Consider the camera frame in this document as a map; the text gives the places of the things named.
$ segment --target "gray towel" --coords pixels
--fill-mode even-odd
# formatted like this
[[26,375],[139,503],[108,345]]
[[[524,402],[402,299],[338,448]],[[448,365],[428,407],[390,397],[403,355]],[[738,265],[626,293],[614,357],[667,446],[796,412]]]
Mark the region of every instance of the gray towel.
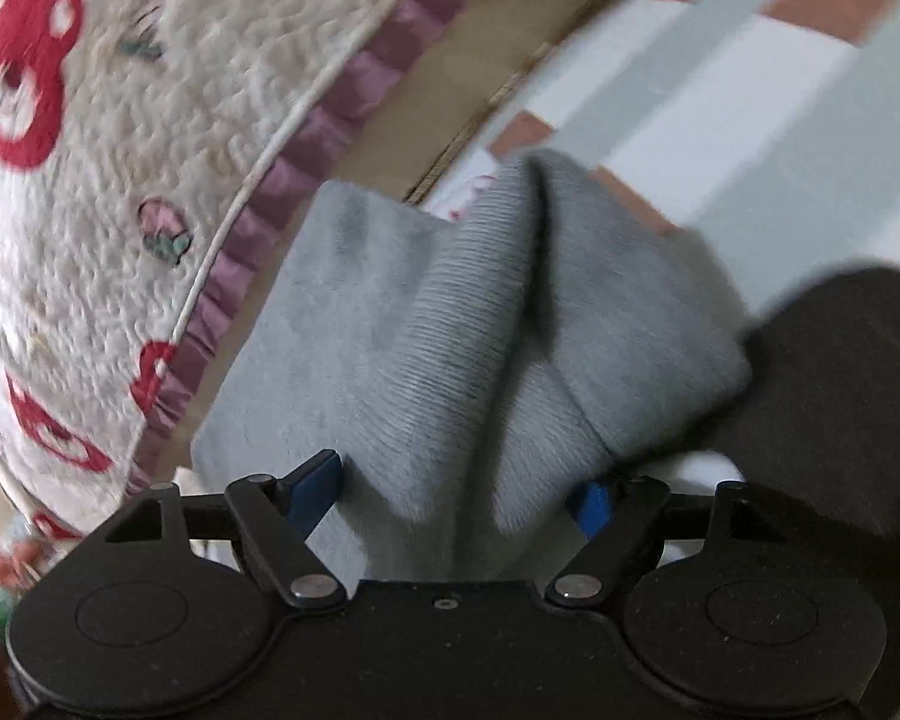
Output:
[[343,499],[310,546],[363,577],[554,568],[572,488],[672,436],[748,368],[667,251],[549,151],[465,220],[323,186],[194,440],[210,488],[323,447]]

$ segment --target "pink ruffled trim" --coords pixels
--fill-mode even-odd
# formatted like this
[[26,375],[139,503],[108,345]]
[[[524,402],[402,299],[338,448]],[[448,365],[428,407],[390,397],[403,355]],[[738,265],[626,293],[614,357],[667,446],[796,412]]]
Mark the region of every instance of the pink ruffled trim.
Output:
[[128,495],[151,481],[165,440],[183,417],[250,282],[300,203],[327,180],[392,87],[460,12],[463,0],[402,0],[290,135],[227,233],[170,360],[127,478]]

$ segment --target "brown cardboard edge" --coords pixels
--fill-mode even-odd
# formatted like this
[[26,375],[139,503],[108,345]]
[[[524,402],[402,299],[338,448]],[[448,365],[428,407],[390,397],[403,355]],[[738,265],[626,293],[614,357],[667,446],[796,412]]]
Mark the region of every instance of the brown cardboard edge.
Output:
[[427,195],[437,185],[445,172],[460,157],[463,150],[473,140],[497,111],[499,111],[527,82],[530,74],[539,65],[557,50],[567,38],[591,22],[597,15],[610,7],[617,0],[589,0],[577,10],[553,38],[544,41],[533,52],[523,65],[506,80],[496,92],[487,100],[487,105],[480,113],[474,114],[469,121],[453,136],[440,156],[430,165],[423,177],[413,185],[413,188],[404,196],[404,202],[409,205],[419,205],[427,199]]

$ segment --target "screw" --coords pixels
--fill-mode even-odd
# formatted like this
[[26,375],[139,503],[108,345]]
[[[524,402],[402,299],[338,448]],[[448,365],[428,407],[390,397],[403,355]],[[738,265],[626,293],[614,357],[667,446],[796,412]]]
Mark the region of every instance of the screw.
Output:
[[573,601],[593,598],[603,588],[602,582],[589,574],[567,574],[554,582],[554,590],[563,598]]
[[313,601],[329,598],[339,586],[337,580],[326,574],[306,574],[293,580],[290,592],[298,598]]

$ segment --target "quilted blanket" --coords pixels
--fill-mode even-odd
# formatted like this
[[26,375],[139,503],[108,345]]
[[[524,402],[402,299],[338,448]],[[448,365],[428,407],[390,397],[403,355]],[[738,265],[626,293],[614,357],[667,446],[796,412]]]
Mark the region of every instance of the quilted blanket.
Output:
[[461,0],[0,0],[0,477],[151,480],[253,274]]

